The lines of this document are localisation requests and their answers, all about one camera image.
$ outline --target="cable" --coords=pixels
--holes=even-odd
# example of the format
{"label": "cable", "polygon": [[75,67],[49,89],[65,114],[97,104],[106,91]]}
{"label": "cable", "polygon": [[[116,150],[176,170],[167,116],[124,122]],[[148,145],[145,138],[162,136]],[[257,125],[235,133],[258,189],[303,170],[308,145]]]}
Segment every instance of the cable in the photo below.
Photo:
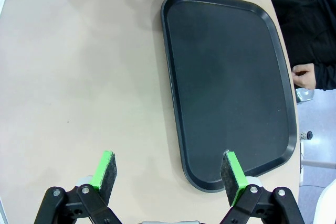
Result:
{"label": "cable", "polygon": [[318,188],[323,188],[323,189],[325,189],[325,187],[323,187],[323,186],[315,186],[315,185],[302,185],[302,186],[312,186],[312,187],[318,187]]}

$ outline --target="green tape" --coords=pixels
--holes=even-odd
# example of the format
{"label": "green tape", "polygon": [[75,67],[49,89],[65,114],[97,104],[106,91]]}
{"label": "green tape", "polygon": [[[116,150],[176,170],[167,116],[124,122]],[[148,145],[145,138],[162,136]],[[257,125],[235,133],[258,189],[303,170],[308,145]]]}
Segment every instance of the green tape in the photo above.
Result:
{"label": "green tape", "polygon": [[100,190],[101,184],[104,179],[104,175],[106,172],[106,169],[113,157],[114,153],[112,151],[104,151],[103,155],[100,158],[100,162],[98,165],[98,168],[96,170],[96,173],[94,174],[90,185],[94,187],[96,190]]}
{"label": "green tape", "polygon": [[230,162],[232,171],[235,175],[235,178],[236,178],[236,181],[237,181],[237,184],[238,184],[238,191],[236,193],[235,199],[233,200],[233,203],[231,204],[231,206],[234,206],[237,203],[237,200],[242,195],[245,188],[247,187],[248,182],[247,182],[247,179],[246,179],[245,174],[243,172],[243,169],[240,166],[240,163],[237,159],[237,156],[236,156],[235,152],[227,152],[226,155],[227,155],[227,159]]}

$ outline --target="table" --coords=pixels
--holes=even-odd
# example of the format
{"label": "table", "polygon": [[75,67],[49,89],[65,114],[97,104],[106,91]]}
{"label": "table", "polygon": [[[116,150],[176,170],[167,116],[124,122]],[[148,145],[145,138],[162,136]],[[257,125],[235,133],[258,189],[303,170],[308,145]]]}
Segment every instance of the table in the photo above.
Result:
{"label": "table", "polygon": [[[280,31],[270,0],[246,1],[265,9]],[[6,0],[0,195],[10,223],[32,223],[45,190],[72,189],[94,173],[104,150],[116,153],[109,206],[123,223],[224,217],[225,192],[201,192],[182,171],[162,2]],[[298,197],[299,153],[298,141],[286,164],[260,176],[266,189],[287,186]]]}

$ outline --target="person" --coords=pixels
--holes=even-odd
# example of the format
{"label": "person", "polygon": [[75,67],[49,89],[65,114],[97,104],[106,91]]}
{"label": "person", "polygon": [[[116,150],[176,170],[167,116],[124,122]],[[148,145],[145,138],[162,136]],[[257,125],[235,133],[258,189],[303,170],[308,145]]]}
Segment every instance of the person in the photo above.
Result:
{"label": "person", "polygon": [[336,89],[336,0],[271,0],[294,84]]}

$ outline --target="silver screw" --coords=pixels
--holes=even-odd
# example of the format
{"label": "silver screw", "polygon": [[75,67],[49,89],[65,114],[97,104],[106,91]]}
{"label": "silver screw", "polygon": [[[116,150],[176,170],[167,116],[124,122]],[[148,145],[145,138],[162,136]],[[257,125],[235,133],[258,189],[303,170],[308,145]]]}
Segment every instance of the silver screw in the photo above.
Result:
{"label": "silver screw", "polygon": [[255,193],[258,192],[258,188],[253,186],[253,187],[250,188],[250,191],[251,191],[251,193],[255,194]]}
{"label": "silver screw", "polygon": [[285,193],[284,190],[281,189],[281,190],[278,191],[278,194],[279,194],[280,196],[283,196],[283,195],[285,195],[286,193]]}
{"label": "silver screw", "polygon": [[82,193],[87,194],[89,192],[89,187],[85,186],[82,189]]}
{"label": "silver screw", "polygon": [[53,192],[53,195],[54,195],[54,196],[58,196],[60,193],[61,193],[61,191],[58,190],[58,189],[56,189],[56,190]]}

